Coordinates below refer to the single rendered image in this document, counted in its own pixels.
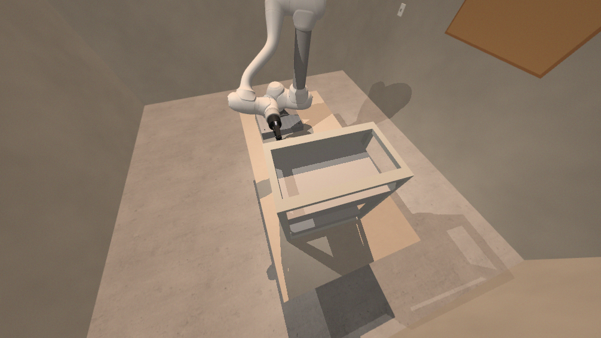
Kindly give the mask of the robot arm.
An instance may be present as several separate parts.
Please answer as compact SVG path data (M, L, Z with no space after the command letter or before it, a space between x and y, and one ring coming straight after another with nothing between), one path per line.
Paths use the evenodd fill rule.
M326 0L265 0L267 42L261 52L244 71L240 87L228 96L228 104L234 111L262 115L288 116L285 108L304 110L311 107L312 94L308 91L306 73L308 67L311 32L317 20L326 10ZM293 83L289 89L279 82L268 85L266 95L256 97L252 89L255 75L273 57L280 40L284 16L293 16L295 26L295 52Z

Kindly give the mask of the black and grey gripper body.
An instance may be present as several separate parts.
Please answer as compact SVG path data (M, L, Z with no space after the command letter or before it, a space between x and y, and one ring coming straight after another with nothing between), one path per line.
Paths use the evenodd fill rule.
M280 120L280 117L279 117L278 115L271 115L271 116L269 116L269 118L268 118L268 125L269 125L269 128L270 128L271 130L273 130L273 128L272 128L272 127L274 127L274 124L273 124L273 122L275 122L275 121L278 121L278 125L279 125L279 126L280 126L280 128L281 128L281 120Z

